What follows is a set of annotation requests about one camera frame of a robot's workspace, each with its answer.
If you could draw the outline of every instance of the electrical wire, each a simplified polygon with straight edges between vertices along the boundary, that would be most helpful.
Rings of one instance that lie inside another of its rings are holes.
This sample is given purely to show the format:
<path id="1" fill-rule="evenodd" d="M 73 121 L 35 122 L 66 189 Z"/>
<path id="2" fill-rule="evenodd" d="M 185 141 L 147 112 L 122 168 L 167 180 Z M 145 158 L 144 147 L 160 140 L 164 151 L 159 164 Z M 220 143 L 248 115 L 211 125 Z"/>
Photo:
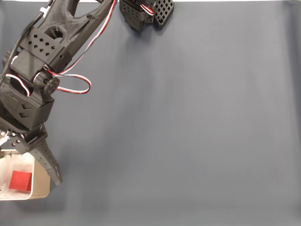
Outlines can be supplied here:
<path id="1" fill-rule="evenodd" d="M 81 58 L 85 55 L 85 53 L 87 53 L 87 51 L 91 48 L 91 46 L 94 44 L 94 42 L 96 41 L 96 39 L 98 39 L 100 37 L 100 35 L 103 33 L 104 29 L 107 27 L 110 18 L 112 16 L 113 10 L 116 6 L 117 0 L 114 0 L 112 3 L 112 6 L 110 8 L 110 11 L 104 21 L 104 24 L 102 25 L 100 31 L 97 33 L 97 35 L 91 40 L 91 42 L 89 43 L 89 45 L 87 46 L 87 48 L 85 49 L 85 51 L 79 56 L 79 58 L 71 65 L 69 66 L 67 69 L 65 69 L 64 71 L 60 72 L 59 74 L 45 68 L 45 70 L 47 70 L 49 73 L 51 73 L 53 76 L 59 76 L 59 77 L 73 77 L 73 78 L 77 78 L 77 79 L 81 79 L 83 81 L 85 81 L 88 85 L 89 88 L 86 90 L 72 90 L 72 89 L 67 89 L 67 88 L 63 88 L 63 87 L 58 87 L 57 90 L 62 91 L 62 92 L 67 92 L 67 93 L 73 93 L 73 94 L 85 94 L 87 92 L 90 91 L 92 83 L 89 79 L 87 79 L 86 77 L 82 76 L 82 75 L 78 75 L 78 74 L 66 74 L 68 71 L 70 71 L 80 60 Z"/>
<path id="2" fill-rule="evenodd" d="M 85 94 L 85 93 L 89 92 L 90 89 L 91 89 L 91 86 L 92 86 L 91 81 L 89 79 L 87 79 L 86 77 L 82 76 L 82 75 L 79 75 L 79 74 L 60 75 L 60 74 L 54 73 L 54 72 L 52 72 L 51 70 L 48 70 L 48 69 L 47 69 L 47 71 L 49 73 L 51 73 L 53 76 L 56 76 L 56 77 L 73 77 L 73 78 L 76 78 L 76 79 L 81 79 L 89 85 L 89 88 L 87 88 L 86 90 L 78 91 L 78 90 L 67 89 L 67 88 L 63 88 L 63 87 L 56 88 L 59 91 L 63 91 L 63 92 L 67 92 L 67 93 L 73 93 L 73 94 Z"/>
<path id="3" fill-rule="evenodd" d="M 144 9 L 145 12 L 147 12 L 149 15 L 153 16 L 155 14 L 154 10 L 152 10 L 150 7 L 147 7 L 144 4 L 140 4 L 141 8 Z"/>
<path id="4" fill-rule="evenodd" d="M 29 89 L 27 88 L 27 86 L 25 85 L 25 83 L 18 76 L 15 76 L 13 74 L 6 74 L 5 76 L 6 77 L 10 77 L 10 78 L 14 78 L 14 79 L 18 80 L 19 83 L 21 84 L 21 86 L 25 89 L 27 97 L 30 97 L 31 94 L 30 94 Z"/>
<path id="5" fill-rule="evenodd" d="M 50 0 L 47 4 L 46 7 L 50 6 L 53 3 L 54 0 Z M 13 49 L 11 50 L 11 53 L 8 57 L 8 60 L 5 64 L 5 66 L 3 67 L 3 70 L 0 74 L 0 86 L 3 83 L 7 72 L 9 71 L 9 67 L 13 61 L 13 58 L 15 57 L 15 54 L 19 48 L 19 45 L 22 41 L 22 39 L 24 38 L 24 36 L 28 33 L 28 31 L 43 17 L 44 13 L 40 12 L 28 25 L 27 27 L 25 27 L 25 29 L 21 32 L 20 36 L 18 37 Z"/>

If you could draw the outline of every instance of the red and white wire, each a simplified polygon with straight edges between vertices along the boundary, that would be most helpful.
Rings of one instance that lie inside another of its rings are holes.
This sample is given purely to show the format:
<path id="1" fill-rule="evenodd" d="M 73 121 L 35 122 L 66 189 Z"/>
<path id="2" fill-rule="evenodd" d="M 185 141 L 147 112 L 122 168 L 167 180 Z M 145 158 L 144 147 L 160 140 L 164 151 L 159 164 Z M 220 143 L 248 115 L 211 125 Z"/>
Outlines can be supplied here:
<path id="1" fill-rule="evenodd" d="M 46 68 L 46 70 L 51 73 L 54 76 L 59 76 L 59 77 L 73 77 L 73 78 L 77 78 L 77 79 L 81 79 L 83 81 L 85 81 L 86 83 L 88 83 L 89 88 L 87 88 L 86 90 L 72 90 L 72 89 L 67 89 L 67 88 L 63 88 L 63 87 L 58 87 L 57 90 L 59 91 L 63 91 L 63 92 L 68 92 L 68 93 L 73 93 L 73 94 L 85 94 L 87 92 L 90 91 L 92 83 L 89 79 L 87 79 L 86 77 L 82 76 L 82 75 L 78 75 L 78 74 L 66 74 L 68 71 L 70 71 L 80 60 L 81 58 L 85 55 L 85 53 L 90 49 L 90 47 L 93 45 L 93 43 L 95 42 L 96 39 L 99 38 L 99 36 L 103 33 L 104 29 L 107 27 L 109 20 L 112 16 L 113 10 L 115 8 L 115 5 L 117 3 L 117 0 L 114 0 L 112 3 L 112 6 L 110 8 L 110 11 L 104 21 L 104 24 L 102 25 L 100 31 L 97 33 L 97 35 L 91 40 L 91 42 L 89 43 L 89 45 L 87 46 L 87 48 L 85 49 L 85 51 L 80 55 L 80 57 L 71 65 L 69 66 L 67 69 L 65 69 L 64 71 L 60 72 L 59 74 L 54 73 L 52 71 L 50 71 L 49 69 Z"/>
<path id="2" fill-rule="evenodd" d="M 153 16 L 155 14 L 154 10 L 152 10 L 151 8 L 147 7 L 146 5 L 144 4 L 141 4 L 140 5 L 141 8 L 144 9 L 145 12 L 147 12 L 149 15 Z"/>
<path id="3" fill-rule="evenodd" d="M 21 84 L 21 86 L 25 89 L 27 97 L 30 97 L 31 94 L 30 94 L 29 89 L 27 88 L 25 83 L 18 76 L 13 75 L 13 74 L 6 74 L 6 77 L 10 77 L 10 78 L 18 80 L 18 82 Z"/>
<path id="4" fill-rule="evenodd" d="M 56 76 L 56 77 L 72 77 L 72 78 L 76 78 L 76 79 L 81 79 L 83 81 L 85 81 L 86 83 L 88 83 L 89 85 L 89 88 L 87 88 L 86 90 L 73 90 L 73 89 L 67 89 L 67 88 L 64 88 L 64 87 L 58 87 L 57 90 L 59 91 L 63 91 L 63 92 L 67 92 L 67 93 L 73 93 L 73 94 L 85 94 L 87 92 L 90 91 L 91 89 L 91 86 L 92 86 L 92 83 L 89 79 L 87 79 L 86 77 L 82 76 L 82 75 L 79 75 L 79 74 L 64 74 L 64 75 L 61 75 L 61 74 L 57 74 L 57 73 L 54 73 L 52 72 L 51 70 L 48 70 L 47 71 L 49 73 L 51 73 L 53 76 Z"/>

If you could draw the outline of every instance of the gray surface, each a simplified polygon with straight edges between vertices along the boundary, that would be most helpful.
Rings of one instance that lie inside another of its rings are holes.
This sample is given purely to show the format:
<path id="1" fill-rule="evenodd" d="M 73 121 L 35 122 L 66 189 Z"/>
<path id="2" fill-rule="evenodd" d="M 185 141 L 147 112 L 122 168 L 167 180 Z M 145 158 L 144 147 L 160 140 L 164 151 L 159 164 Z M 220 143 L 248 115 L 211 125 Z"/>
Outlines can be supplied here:
<path id="1" fill-rule="evenodd" d="M 42 5 L 0 2 L 1 56 Z M 288 15 L 283 2 L 177 3 L 164 31 L 138 35 L 116 9 L 73 70 L 92 91 L 54 95 L 46 128 L 64 183 L 0 202 L 0 225 L 299 226 Z"/>

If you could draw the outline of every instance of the red cube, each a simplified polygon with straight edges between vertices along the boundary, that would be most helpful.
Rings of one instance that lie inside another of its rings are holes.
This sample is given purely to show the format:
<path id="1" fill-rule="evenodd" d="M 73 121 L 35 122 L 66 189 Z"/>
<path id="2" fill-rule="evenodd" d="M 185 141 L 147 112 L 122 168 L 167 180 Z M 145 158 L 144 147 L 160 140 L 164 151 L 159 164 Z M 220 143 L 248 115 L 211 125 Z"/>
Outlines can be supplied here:
<path id="1" fill-rule="evenodd" d="M 31 191 L 32 190 L 32 173 L 13 171 L 13 176 L 10 180 L 9 189 L 15 189 L 19 191 Z"/>

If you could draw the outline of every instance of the black cable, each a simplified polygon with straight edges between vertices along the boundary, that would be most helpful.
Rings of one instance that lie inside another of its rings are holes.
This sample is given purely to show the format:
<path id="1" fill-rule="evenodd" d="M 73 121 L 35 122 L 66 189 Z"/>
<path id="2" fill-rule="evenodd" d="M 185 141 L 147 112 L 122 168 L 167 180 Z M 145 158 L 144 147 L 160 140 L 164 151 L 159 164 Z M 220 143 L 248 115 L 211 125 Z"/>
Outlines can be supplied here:
<path id="1" fill-rule="evenodd" d="M 54 1 L 54 0 L 50 0 L 50 1 L 46 4 L 45 8 L 47 8 L 48 6 L 50 6 L 50 5 L 53 3 L 53 1 Z M 35 25 L 35 24 L 43 17 L 43 15 L 44 15 L 44 13 L 40 12 L 40 13 L 33 19 L 33 21 L 31 21 L 30 24 L 28 24 L 27 27 L 25 27 L 25 29 L 24 29 L 24 30 L 22 31 L 22 33 L 20 34 L 20 36 L 19 36 L 19 38 L 17 39 L 17 41 L 16 41 L 16 43 L 15 43 L 13 49 L 11 50 L 11 53 L 10 53 L 10 55 L 9 55 L 9 57 L 8 57 L 8 60 L 7 60 L 6 64 L 5 64 L 5 66 L 4 66 L 4 68 L 3 68 L 3 70 L 2 70 L 2 72 L 1 72 L 1 74 L 0 74 L 0 86 L 1 86 L 2 82 L 3 82 L 4 79 L 5 79 L 5 76 L 6 76 L 8 70 L 9 70 L 9 68 L 10 68 L 11 62 L 13 61 L 13 58 L 14 58 L 14 56 L 15 56 L 15 54 L 16 54 L 18 48 L 19 48 L 19 45 L 20 45 L 22 39 L 23 39 L 24 36 L 28 33 L 28 31 L 29 31 L 29 30 L 30 30 L 30 29 L 31 29 L 31 28 L 32 28 L 32 27 L 33 27 L 33 26 L 34 26 L 34 25 Z"/>

